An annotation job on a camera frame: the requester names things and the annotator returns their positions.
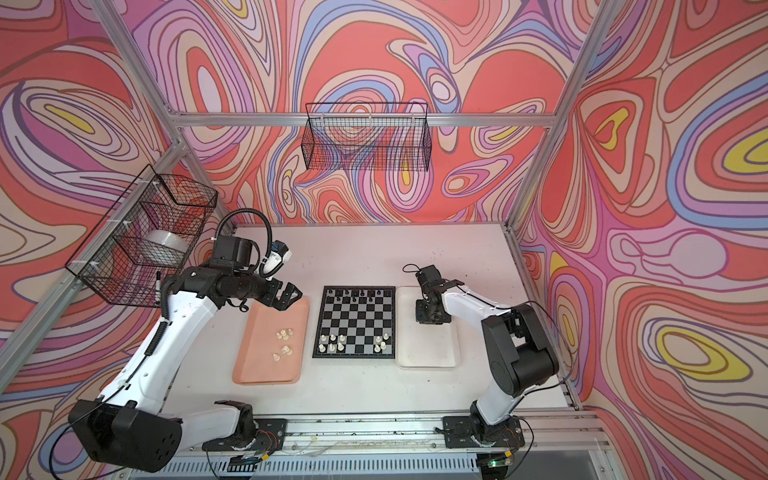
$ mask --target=black chessboard square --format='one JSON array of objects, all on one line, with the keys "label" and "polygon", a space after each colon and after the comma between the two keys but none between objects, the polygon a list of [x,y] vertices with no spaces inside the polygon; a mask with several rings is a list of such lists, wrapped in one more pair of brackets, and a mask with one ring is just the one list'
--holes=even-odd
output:
[{"label": "black chessboard square", "polygon": [[[327,286],[320,297],[320,307],[313,358],[395,358],[395,287]],[[344,335],[346,348],[331,353],[329,345]],[[386,348],[376,353],[376,337],[387,335]],[[325,346],[325,352],[318,345]]]}]

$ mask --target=patterned wall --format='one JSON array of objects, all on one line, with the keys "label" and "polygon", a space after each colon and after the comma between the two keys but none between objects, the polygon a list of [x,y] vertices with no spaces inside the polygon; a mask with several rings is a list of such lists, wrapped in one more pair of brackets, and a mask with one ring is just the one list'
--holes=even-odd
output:
[{"label": "patterned wall", "polygon": [[766,113],[767,3],[629,1],[516,220],[632,478],[768,477]]},{"label": "patterned wall", "polygon": [[[594,9],[545,0],[172,0],[122,13],[179,111],[416,99],[437,112],[541,113],[554,110]],[[432,170],[402,175],[304,173],[300,128],[186,135],[229,207],[256,206],[281,223],[333,223],[506,220],[541,132],[433,129]]]},{"label": "patterned wall", "polygon": [[[0,2],[0,348],[148,161],[167,148],[86,0]],[[154,310],[82,292],[0,396],[0,478],[48,479],[48,452],[79,396],[96,392]],[[64,478],[101,468],[74,435]]]}]

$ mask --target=wire basket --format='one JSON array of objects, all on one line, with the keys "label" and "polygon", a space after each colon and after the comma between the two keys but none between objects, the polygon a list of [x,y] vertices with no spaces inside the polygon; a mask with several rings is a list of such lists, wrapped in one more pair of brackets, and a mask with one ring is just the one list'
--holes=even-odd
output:
[{"label": "wire basket", "polygon": [[155,174],[96,253],[83,262],[73,255],[67,270],[107,303],[157,307],[158,279],[184,268],[217,196],[183,175]]},{"label": "wire basket", "polygon": [[432,134],[422,102],[306,104],[307,170],[428,171]]}]

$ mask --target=white table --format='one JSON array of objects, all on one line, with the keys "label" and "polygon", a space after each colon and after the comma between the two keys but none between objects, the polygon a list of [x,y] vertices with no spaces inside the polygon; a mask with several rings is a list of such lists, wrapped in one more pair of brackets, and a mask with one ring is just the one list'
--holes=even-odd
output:
[{"label": "white table", "polygon": [[[237,230],[263,245],[263,228]],[[253,405],[261,415],[465,411],[492,381],[479,328],[459,322],[461,364],[449,371],[400,369],[394,359],[314,359],[313,343],[325,285],[418,286],[402,266],[434,263],[443,277],[465,282],[493,300],[526,300],[502,229],[495,224],[277,227],[273,237],[293,251],[276,275],[310,298],[301,377],[289,385],[241,386],[232,370],[247,313],[225,306],[182,362],[164,412],[204,409],[217,400]],[[557,382],[550,378],[546,385]],[[518,409],[567,406],[560,389],[526,398]]]}]

